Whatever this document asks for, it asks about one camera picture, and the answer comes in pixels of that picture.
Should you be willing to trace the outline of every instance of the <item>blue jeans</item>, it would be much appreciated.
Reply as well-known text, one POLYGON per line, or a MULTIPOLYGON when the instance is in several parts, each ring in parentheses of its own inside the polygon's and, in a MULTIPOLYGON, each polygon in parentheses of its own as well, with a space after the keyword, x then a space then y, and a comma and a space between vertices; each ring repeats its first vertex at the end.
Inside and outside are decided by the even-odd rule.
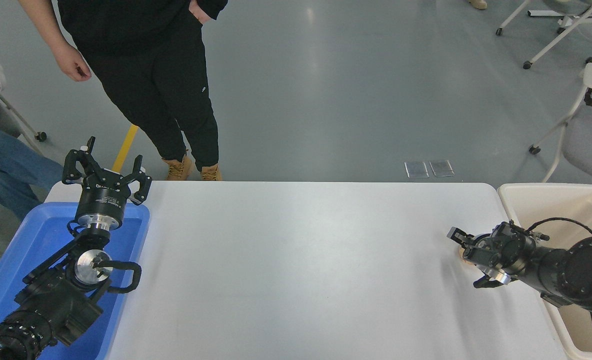
POLYGON ((18 219, 41 202, 30 185, 49 189, 60 182, 63 167, 38 155, 19 139, 0 130, 0 204, 18 219))

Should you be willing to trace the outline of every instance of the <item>caster wheel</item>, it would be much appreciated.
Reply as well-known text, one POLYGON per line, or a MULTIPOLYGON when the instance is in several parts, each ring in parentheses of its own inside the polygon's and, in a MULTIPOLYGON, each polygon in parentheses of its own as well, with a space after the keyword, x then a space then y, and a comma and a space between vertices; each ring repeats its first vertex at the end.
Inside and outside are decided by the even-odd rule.
POLYGON ((46 134, 45 132, 41 131, 41 132, 38 132, 38 133, 37 133, 37 134, 34 136, 34 138, 36 138, 36 140, 37 140, 38 142, 44 142, 44 141, 46 141, 46 140, 47 140, 47 134, 46 134))
POLYGON ((541 148, 538 147, 538 146, 534 147, 534 145, 532 145, 532 146, 529 147, 529 153, 532 154, 532 155, 536 155, 536 154, 538 154, 540 152, 541 152, 541 148))

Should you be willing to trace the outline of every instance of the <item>shoe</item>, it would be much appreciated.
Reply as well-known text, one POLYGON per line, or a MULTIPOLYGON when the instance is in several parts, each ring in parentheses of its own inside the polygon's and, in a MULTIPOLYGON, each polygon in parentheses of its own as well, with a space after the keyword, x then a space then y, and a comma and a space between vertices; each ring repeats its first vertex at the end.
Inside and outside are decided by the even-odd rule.
POLYGON ((485 0, 469 0, 472 7, 479 10, 485 10, 488 8, 488 3, 485 0))
POLYGON ((223 174, 218 169, 218 164, 212 166, 203 166, 200 171, 200 177, 206 182, 222 182, 223 174))
POLYGON ((167 178, 165 180, 171 180, 173 182, 182 182, 183 180, 187 180, 189 173, 192 171, 192 166, 194 165, 192 160, 187 157, 187 155, 182 157, 182 161, 178 161, 176 159, 163 159, 163 161, 169 166, 169 172, 167 173, 167 178))

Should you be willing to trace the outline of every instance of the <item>beige plastic bin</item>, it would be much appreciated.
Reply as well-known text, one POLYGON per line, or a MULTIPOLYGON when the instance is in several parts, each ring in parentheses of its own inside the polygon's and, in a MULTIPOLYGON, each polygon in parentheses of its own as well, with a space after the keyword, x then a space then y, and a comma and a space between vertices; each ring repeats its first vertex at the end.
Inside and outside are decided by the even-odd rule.
MULTIPOLYGON (((582 184, 505 184, 498 188, 509 219, 522 228, 550 217, 580 221, 592 229, 592 185, 582 184)), ((550 221, 538 228, 550 235, 551 248, 568 249, 590 234, 566 221, 550 221)), ((565 352, 573 360, 592 360, 592 323, 589 312, 576 305, 559 309, 546 303, 565 352)))

